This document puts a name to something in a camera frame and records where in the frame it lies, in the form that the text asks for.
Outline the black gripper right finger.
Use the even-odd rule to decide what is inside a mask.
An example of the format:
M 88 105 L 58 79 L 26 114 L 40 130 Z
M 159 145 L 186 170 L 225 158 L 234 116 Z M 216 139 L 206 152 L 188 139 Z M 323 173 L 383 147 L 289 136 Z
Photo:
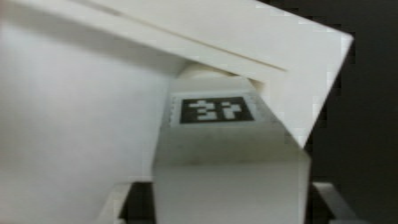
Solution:
M 310 184 L 305 224 L 362 224 L 330 182 L 314 182 Z

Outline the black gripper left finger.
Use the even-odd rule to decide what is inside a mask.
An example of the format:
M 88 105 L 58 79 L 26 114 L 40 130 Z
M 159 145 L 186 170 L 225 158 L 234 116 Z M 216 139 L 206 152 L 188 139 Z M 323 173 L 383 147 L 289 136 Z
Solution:
M 156 224 L 149 182 L 113 186 L 94 224 Z

